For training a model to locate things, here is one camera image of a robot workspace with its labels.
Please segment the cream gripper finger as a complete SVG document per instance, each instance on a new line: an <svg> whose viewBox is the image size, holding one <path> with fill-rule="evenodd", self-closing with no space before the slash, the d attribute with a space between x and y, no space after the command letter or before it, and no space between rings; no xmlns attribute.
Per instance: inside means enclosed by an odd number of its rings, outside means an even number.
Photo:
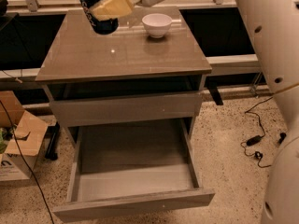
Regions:
<svg viewBox="0 0 299 224"><path fill-rule="evenodd" d="M99 21L117 19L132 13L141 0L101 0L91 6L91 13Z"/></svg>

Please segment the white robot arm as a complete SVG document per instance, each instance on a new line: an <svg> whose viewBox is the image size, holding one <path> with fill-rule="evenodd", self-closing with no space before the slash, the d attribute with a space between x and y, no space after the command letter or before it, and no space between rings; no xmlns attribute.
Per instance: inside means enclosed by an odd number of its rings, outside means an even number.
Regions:
<svg viewBox="0 0 299 224"><path fill-rule="evenodd" d="M235 0L288 131L272 163L262 224L299 224L299 8L293 0Z"/></svg>

